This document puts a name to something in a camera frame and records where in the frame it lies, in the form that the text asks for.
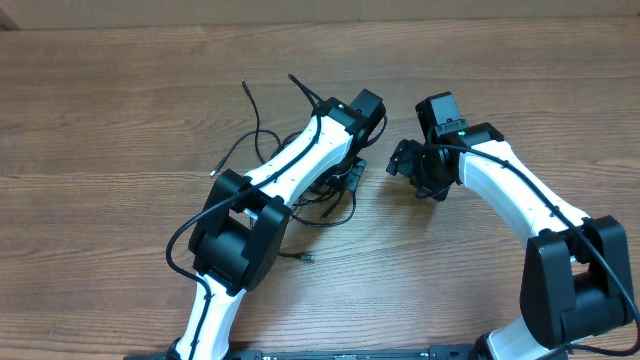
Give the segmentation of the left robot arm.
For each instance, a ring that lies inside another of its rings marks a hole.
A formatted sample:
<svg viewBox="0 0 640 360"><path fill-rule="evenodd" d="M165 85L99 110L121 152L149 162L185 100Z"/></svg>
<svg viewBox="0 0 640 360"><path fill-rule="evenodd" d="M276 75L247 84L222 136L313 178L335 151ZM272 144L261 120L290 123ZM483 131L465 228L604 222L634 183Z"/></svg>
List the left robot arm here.
<svg viewBox="0 0 640 360"><path fill-rule="evenodd" d="M240 175L231 169L214 182L203 210L184 224L193 231L188 249L196 296L186 330L174 341L168 359L222 359L244 295L272 268L299 197L325 183L354 188L348 179L358 152L372 145L374 129L386 108L367 89L346 104L313 93L306 128L260 167Z"/></svg>

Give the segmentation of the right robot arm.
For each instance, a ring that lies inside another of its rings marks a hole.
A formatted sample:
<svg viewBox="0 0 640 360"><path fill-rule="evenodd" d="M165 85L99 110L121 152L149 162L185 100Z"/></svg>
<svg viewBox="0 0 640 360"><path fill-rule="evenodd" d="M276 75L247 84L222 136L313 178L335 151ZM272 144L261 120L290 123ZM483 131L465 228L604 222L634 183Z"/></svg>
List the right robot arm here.
<svg viewBox="0 0 640 360"><path fill-rule="evenodd" d="M491 124L462 117L444 92L415 107L425 140L403 140L387 171L402 174L420 199L440 202L454 184L483 198L526 250L520 314L472 345L433 345L432 359L566 359L574 351L612 357L625 350L586 339L638 323L627 236L613 217L568 204L517 158Z"/></svg>

